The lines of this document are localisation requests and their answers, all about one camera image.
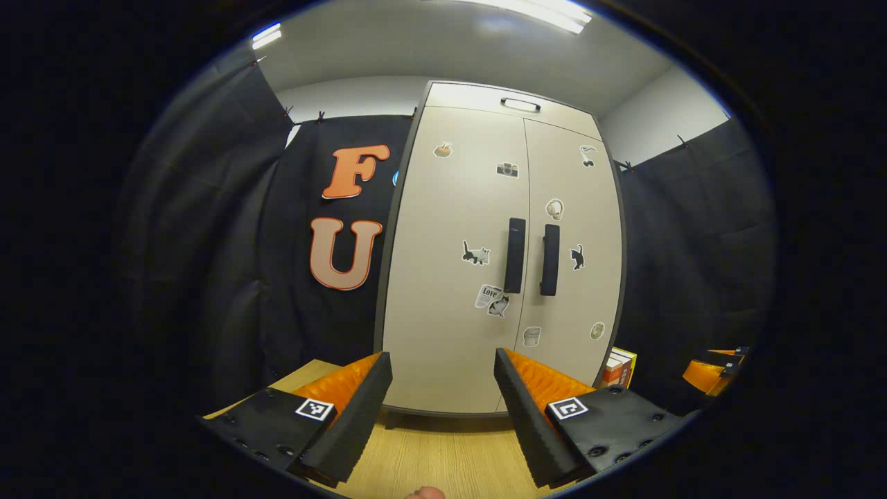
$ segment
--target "sticker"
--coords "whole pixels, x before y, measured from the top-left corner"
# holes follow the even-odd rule
[[[445,158],[452,154],[452,142],[444,142],[438,147],[435,147],[434,154],[439,158]]]
[[[508,308],[508,303],[510,301],[511,297],[506,294],[494,299],[490,302],[490,306],[487,307],[487,315],[505,319],[505,310]]]
[[[323,421],[326,419],[326,415],[333,410],[334,405],[321,402],[320,400],[314,399],[305,399],[302,405],[295,410],[295,413],[299,416],[310,417],[311,419],[317,419],[318,421]]]
[[[559,400],[548,404],[554,415],[558,419],[567,419],[568,417],[578,416],[588,411],[588,408],[582,404],[576,397],[566,400]]]
[[[582,245],[577,244],[577,246],[579,247],[579,249],[570,248],[569,250],[569,257],[573,258],[573,262],[575,262],[575,265],[573,265],[573,270],[579,270],[580,268],[585,266],[585,255],[582,254]]]
[[[471,265],[487,265],[490,263],[489,249],[483,246],[480,249],[468,249],[468,243],[464,239],[462,240],[462,249],[464,250],[464,253],[462,253],[463,261],[471,262]]]
[[[539,338],[542,336],[542,328],[531,326],[523,331],[523,346],[532,348],[539,344]]]
[[[518,178],[519,171],[516,164],[500,162],[496,164],[496,173],[503,177]]]
[[[563,218],[563,201],[554,198],[548,202],[546,205],[546,213],[549,217],[551,217],[555,222],[561,221]]]
[[[592,333],[589,336],[591,336],[592,339],[600,339],[600,337],[604,336],[604,329],[604,323],[598,322],[592,326]]]
[[[588,154],[594,151],[598,152],[598,148],[595,146],[579,146],[579,153],[582,155],[582,165],[586,168],[589,166],[594,166],[594,161],[588,157]]]
[[[502,288],[497,288],[496,286],[491,286],[490,284],[484,284],[483,286],[481,286],[481,290],[477,293],[475,308],[486,308],[491,301],[500,297],[501,295]]]

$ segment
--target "cabinet door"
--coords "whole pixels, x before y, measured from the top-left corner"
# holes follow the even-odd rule
[[[386,405],[495,411],[493,359],[497,347],[514,347],[522,293],[508,295],[501,317],[483,297],[475,305],[484,285],[503,289],[509,220],[529,215],[526,150],[521,118],[423,110],[409,166],[398,180],[403,195],[382,338],[394,372]],[[504,174],[504,163],[517,173]],[[523,248],[526,254],[526,243]],[[522,274],[525,268],[521,263]]]
[[[544,123],[527,120],[525,124],[531,169],[530,228],[527,283],[515,350],[592,384],[608,354],[622,280],[616,181],[599,140]],[[557,206],[546,209],[552,200],[561,203],[560,214]],[[546,224],[560,231],[554,296],[543,296],[539,286]]]

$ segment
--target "ceiling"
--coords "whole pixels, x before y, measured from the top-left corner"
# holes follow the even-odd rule
[[[330,0],[281,21],[256,50],[274,91],[412,75],[558,99],[599,118],[672,63],[598,15],[579,35],[518,13],[441,0]]]

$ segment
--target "fluorescent light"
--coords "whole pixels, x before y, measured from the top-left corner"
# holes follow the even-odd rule
[[[518,12],[578,35],[592,16],[566,0],[454,0]]]
[[[273,31],[277,31],[278,29],[280,29],[280,23],[277,23],[277,24],[275,24],[274,26],[272,26],[272,27],[270,27],[270,28],[267,28],[267,29],[265,29],[265,30],[259,32],[258,35],[253,36],[253,41],[258,40],[259,38],[261,38],[261,37],[263,37],[263,36],[270,35],[271,32],[273,32]]]
[[[273,42],[274,40],[277,40],[280,37],[281,37],[280,32],[275,31],[274,33],[271,33],[270,35],[266,36],[265,38],[260,39],[258,42],[253,42],[253,50],[255,50],[259,47],[264,47],[265,45],[270,44],[271,42]]]

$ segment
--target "cabinet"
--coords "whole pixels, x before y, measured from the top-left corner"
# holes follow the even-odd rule
[[[538,96],[432,82],[408,140],[376,325],[394,372],[385,405],[505,411],[497,347],[593,384],[624,275],[617,178],[593,118]]]

